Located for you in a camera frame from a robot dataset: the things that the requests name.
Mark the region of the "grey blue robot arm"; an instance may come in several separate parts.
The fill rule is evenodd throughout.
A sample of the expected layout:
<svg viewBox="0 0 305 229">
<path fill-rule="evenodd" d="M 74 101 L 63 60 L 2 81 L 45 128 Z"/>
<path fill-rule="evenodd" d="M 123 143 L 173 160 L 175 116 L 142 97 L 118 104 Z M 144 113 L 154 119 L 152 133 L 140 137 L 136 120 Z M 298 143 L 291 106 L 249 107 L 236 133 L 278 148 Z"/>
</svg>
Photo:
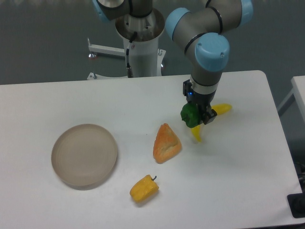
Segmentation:
<svg viewBox="0 0 305 229">
<path fill-rule="evenodd" d="M 190 79 L 183 83 L 187 104 L 181 110 L 182 120 L 193 128 L 215 119 L 211 101 L 230 52 L 223 33 L 251 20 L 250 0 L 208 0 L 202 10 L 177 8 L 167 18 L 150 0 L 95 0 L 93 5 L 101 20 L 115 21 L 124 40 L 129 78 L 156 75 L 158 51 L 148 44 L 166 31 L 193 65 Z"/>
</svg>

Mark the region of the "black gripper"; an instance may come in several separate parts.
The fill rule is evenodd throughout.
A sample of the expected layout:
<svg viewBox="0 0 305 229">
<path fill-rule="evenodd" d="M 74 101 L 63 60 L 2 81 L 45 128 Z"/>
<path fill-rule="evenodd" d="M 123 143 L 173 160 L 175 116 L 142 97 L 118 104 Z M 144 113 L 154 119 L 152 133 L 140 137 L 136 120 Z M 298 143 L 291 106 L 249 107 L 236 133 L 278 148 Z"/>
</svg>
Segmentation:
<svg viewBox="0 0 305 229">
<path fill-rule="evenodd" d="M 197 106 L 199 114 L 202 116 L 203 124 L 211 123 L 216 117 L 217 112 L 211 107 L 217 85 L 202 86 L 195 81 L 187 80 L 183 82 L 183 95 L 188 103 Z"/>
</svg>

